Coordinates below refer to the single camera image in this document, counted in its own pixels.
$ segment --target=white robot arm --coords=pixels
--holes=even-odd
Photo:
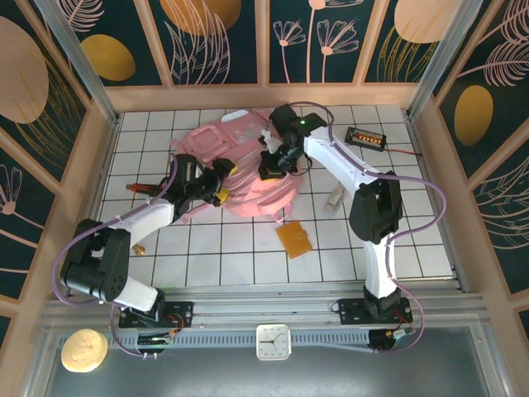
[[[350,225],[364,241],[367,259],[366,308],[374,318],[388,313],[400,300],[400,290],[390,279],[385,261],[387,241],[396,232],[398,220],[402,217],[398,182],[388,189],[385,185],[388,182],[365,175],[355,168],[333,147],[326,123],[314,113],[300,118],[288,105],[284,105],[272,113],[270,120],[283,138],[283,144],[275,153],[261,153],[260,177],[272,179],[285,176],[286,172],[295,170],[298,159],[305,154],[321,162],[334,174],[354,198]],[[356,157],[343,142],[337,140],[335,145],[340,145],[366,170],[378,173]],[[128,275],[130,248],[152,232],[179,219],[188,211],[193,200],[203,199],[220,205],[217,197],[222,181],[235,168],[229,160],[217,159],[211,169],[204,169],[193,156],[178,156],[179,166],[173,186],[161,200],[70,248],[60,274],[63,285],[107,302],[126,305],[154,322],[163,317],[163,292]],[[136,191],[155,196],[160,187],[137,185]],[[388,206],[388,200],[391,208],[382,216],[380,209]],[[76,235],[98,224],[92,220],[82,221]],[[92,252],[103,247],[102,258],[92,258]],[[389,266],[394,274],[392,246]]]

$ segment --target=pink bag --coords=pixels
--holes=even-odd
[[[260,179],[260,152],[265,148],[259,138],[261,131],[269,127],[270,113],[248,112],[230,121],[217,120],[189,132],[181,142],[173,141],[172,144],[178,147],[179,153],[195,155],[206,166],[217,157],[229,159],[237,165],[237,172],[225,179],[222,186],[230,192],[223,204],[225,209],[248,218],[270,215],[273,220],[281,222],[290,214],[290,202],[298,193],[303,177],[288,174],[277,180]],[[279,138],[273,128],[272,135]],[[188,222],[192,215],[193,211],[182,219],[183,222]]]

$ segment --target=bread roll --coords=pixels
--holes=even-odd
[[[90,372],[105,359],[108,342],[92,329],[81,329],[68,338],[60,353],[64,368],[71,372]]]

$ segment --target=dark teal wallpaper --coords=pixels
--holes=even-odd
[[[3,340],[6,338],[10,322],[11,319],[9,317],[0,316],[0,351],[2,350]]]
[[[466,47],[466,44],[469,42],[470,37],[474,34],[474,31],[476,30],[476,27],[481,22],[481,18],[483,18],[483,15],[487,11],[488,6],[492,0],[483,0],[481,3],[481,7],[479,8],[478,15],[476,15],[474,22],[472,22],[472,25],[470,26],[469,30],[467,31],[463,41],[461,41],[459,49],[455,52],[454,56],[452,56],[452,59],[450,60],[450,63],[446,66],[445,72],[442,74],[442,76],[439,78],[439,81],[437,82],[436,87],[433,89],[433,94],[437,96],[439,93],[439,90],[442,88],[443,84],[446,81],[446,78],[452,71],[452,66],[454,65],[455,61],[458,60],[461,56],[461,53]]]
[[[0,25],[0,127],[61,180],[86,108],[13,0]]]
[[[270,83],[350,83],[374,0],[271,0]]]
[[[161,85],[132,0],[57,2],[105,86]]]
[[[175,84],[257,83],[254,0],[150,0]]]
[[[55,196],[0,149],[0,294],[18,299]]]
[[[528,13],[502,5],[440,105],[467,176],[529,117]]]
[[[366,83],[418,83],[459,5],[457,0],[391,0]]]
[[[474,190],[512,294],[529,288],[529,141]]]

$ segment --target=clock face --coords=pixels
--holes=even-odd
[[[257,358],[263,361],[286,360],[292,352],[290,330],[284,324],[257,327]]]

